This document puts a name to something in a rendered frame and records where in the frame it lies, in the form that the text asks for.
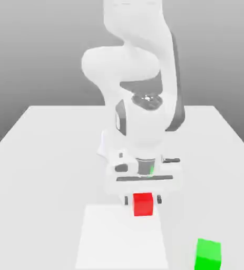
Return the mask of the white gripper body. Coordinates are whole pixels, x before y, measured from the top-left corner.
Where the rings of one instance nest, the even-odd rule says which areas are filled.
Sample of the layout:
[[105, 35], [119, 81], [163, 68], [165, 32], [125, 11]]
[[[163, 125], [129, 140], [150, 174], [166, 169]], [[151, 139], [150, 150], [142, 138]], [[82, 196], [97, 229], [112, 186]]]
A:
[[114, 195], [134, 193], [153, 193], [163, 195], [180, 189], [182, 186], [182, 167], [160, 166], [149, 176], [128, 172], [116, 172], [110, 166], [106, 169], [106, 192]]

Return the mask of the small red cube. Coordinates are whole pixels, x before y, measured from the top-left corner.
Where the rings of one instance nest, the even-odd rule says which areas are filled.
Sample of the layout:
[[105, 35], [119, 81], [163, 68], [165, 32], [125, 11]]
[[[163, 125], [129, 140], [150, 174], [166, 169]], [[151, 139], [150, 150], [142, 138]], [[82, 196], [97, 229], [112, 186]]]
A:
[[150, 192], [133, 194], [134, 216], [152, 216], [153, 205], [153, 196]]

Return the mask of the small green cube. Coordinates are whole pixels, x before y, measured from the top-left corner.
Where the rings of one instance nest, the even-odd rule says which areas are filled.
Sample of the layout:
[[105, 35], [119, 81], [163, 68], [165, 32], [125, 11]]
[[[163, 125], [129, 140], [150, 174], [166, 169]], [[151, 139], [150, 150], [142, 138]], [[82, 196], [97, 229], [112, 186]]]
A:
[[221, 243], [198, 238], [194, 270], [220, 270]]

